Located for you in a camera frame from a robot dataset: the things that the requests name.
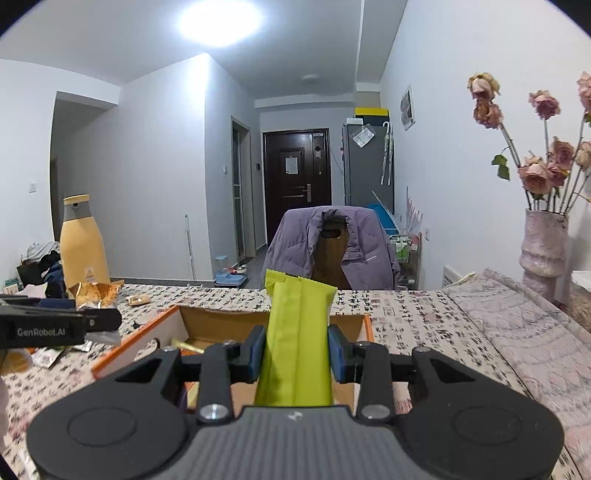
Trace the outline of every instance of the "dried rose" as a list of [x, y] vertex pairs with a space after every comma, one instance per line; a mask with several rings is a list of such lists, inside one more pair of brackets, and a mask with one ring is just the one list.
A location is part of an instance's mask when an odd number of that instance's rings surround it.
[[477, 73], [468, 80], [468, 90], [470, 90], [472, 98], [492, 100], [496, 95], [500, 95], [500, 88], [499, 82], [487, 72]]
[[530, 150], [530, 156], [529, 157], [525, 157], [524, 162], [526, 165], [533, 165], [534, 163], [542, 163], [542, 157], [538, 157], [536, 156], [531, 150]]
[[561, 187], [564, 184], [564, 179], [566, 176], [556, 163], [548, 163], [546, 165], [546, 170], [548, 172], [548, 181], [550, 182], [551, 186]]
[[574, 147], [568, 142], [561, 142], [558, 137], [550, 146], [550, 160], [558, 165], [561, 170], [570, 170], [573, 162]]
[[591, 167], [591, 142], [581, 142], [581, 146], [574, 160], [583, 170]]
[[474, 109], [474, 120], [476, 122], [484, 125], [486, 128], [499, 128], [503, 118], [498, 105], [484, 98], [476, 100], [476, 108]]
[[548, 170], [544, 162], [532, 163], [517, 169], [523, 187], [531, 193], [546, 195], [550, 193], [551, 185]]
[[591, 113], [591, 75], [583, 72], [577, 83], [579, 84], [579, 98], [581, 99], [581, 103], [585, 107], [585, 110]]
[[542, 120], [548, 120], [548, 118], [560, 113], [558, 100], [550, 95], [548, 90], [538, 90], [535, 93], [530, 93], [530, 103]]

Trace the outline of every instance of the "purple jacket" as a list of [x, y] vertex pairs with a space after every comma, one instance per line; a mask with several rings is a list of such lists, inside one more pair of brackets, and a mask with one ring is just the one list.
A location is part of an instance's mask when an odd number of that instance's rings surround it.
[[313, 255], [325, 220], [344, 220], [349, 245], [341, 262], [353, 290], [393, 290], [400, 268], [389, 237], [373, 210], [323, 206], [288, 210], [271, 242], [262, 269], [310, 278]]

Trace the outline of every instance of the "pink blanket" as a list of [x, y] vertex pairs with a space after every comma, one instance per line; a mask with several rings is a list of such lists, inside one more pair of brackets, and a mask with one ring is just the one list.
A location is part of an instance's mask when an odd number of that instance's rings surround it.
[[491, 270], [444, 292], [556, 414], [565, 447], [591, 480], [591, 333], [537, 293]]

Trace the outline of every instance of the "ceiling lamp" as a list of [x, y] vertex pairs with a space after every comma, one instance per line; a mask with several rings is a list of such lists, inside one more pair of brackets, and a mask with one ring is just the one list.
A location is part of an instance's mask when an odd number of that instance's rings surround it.
[[200, 44], [227, 47], [256, 32], [261, 21], [260, 13], [247, 2], [204, 0], [184, 12], [180, 31]]

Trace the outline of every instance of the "flower stem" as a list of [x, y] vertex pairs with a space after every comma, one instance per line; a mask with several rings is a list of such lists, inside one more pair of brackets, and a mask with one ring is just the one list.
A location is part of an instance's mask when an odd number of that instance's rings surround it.
[[573, 203], [571, 203], [570, 206], [569, 205], [566, 206], [566, 209], [564, 210], [564, 215], [565, 216], [568, 215], [569, 212], [573, 209], [574, 203], [577, 201], [577, 198], [579, 198], [580, 196], [582, 196], [581, 195], [581, 192], [583, 191], [583, 188], [585, 187], [585, 184], [587, 183], [587, 180], [589, 180], [589, 177], [591, 177], [591, 173], [587, 173], [585, 175], [585, 179], [583, 180], [583, 184], [579, 188], [579, 191], [576, 193], [576, 197], [574, 198]]
[[[503, 124], [503, 122], [501, 122], [499, 124], [499, 129], [501, 130], [503, 137], [505, 137], [505, 141], [507, 142], [507, 146], [509, 147], [509, 151], [511, 152], [511, 157], [513, 157], [513, 162], [515, 163], [515, 166], [517, 168], [520, 168], [521, 162], [519, 161], [519, 155], [517, 153], [517, 149], [515, 148], [515, 144], [513, 143], [513, 140], [511, 139], [511, 137], [509, 136], [509, 133], [507, 132], [507, 129], [505, 128], [505, 125]], [[527, 205], [528, 205], [529, 209], [531, 210], [530, 194], [528, 193], [528, 191], [525, 188], [523, 191], [525, 192], [525, 199], [527, 200]]]
[[548, 137], [548, 120], [544, 120], [544, 138], [546, 140], [546, 162], [550, 161], [550, 139]]
[[[579, 148], [581, 148], [581, 143], [583, 142], [583, 128], [585, 126], [585, 116], [586, 115], [587, 115], [587, 112], [584, 112], [583, 113], [583, 118], [581, 119], [581, 128], [579, 130], [579, 143], [577, 144], [577, 148], [574, 149], [573, 159], [570, 161], [570, 172], [569, 172], [568, 178], [566, 179], [566, 185], [564, 186], [564, 190], [563, 190], [564, 191], [564, 195], [562, 197], [562, 201], [560, 202], [559, 211], [562, 211], [562, 206], [564, 204], [564, 201], [566, 200], [566, 197], [569, 194], [570, 178], [573, 176], [573, 162], [574, 162], [574, 159], [577, 157], [577, 153], [579, 152]], [[575, 186], [576, 184], [577, 184], [577, 182], [574, 182], [573, 190], [572, 190], [572, 192], [570, 192], [569, 201], [566, 202], [566, 207], [564, 208], [564, 214], [565, 215], [566, 215], [566, 210], [569, 209], [569, 202], [570, 202], [570, 199], [573, 196], [573, 192], [574, 192], [574, 190], [576, 188], [576, 186]]]
[[[548, 120], [544, 120], [544, 139], [546, 140], [546, 164], [547, 164], [550, 161], [550, 140], [548, 137]], [[548, 194], [548, 200], [546, 200], [546, 212], [548, 210], [550, 210], [550, 199], [551, 199], [553, 193], [554, 193], [554, 189], [550, 189], [550, 193]]]

